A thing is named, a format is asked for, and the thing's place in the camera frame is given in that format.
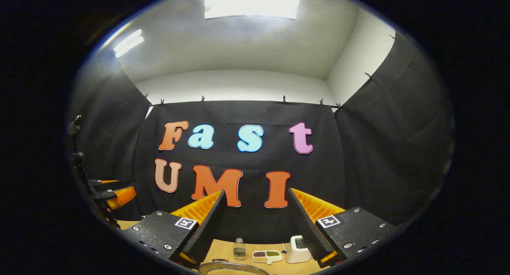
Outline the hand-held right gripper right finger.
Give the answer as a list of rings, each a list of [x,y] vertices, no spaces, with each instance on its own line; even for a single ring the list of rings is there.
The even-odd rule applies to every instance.
[[[288,208],[320,267],[371,253],[398,231],[397,226],[361,207],[344,209],[294,188],[288,188]]]

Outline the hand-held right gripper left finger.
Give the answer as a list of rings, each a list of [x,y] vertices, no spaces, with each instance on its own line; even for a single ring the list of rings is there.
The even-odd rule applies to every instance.
[[[155,211],[122,235],[164,261],[197,268],[209,253],[225,206],[226,192],[220,190],[171,213]]]

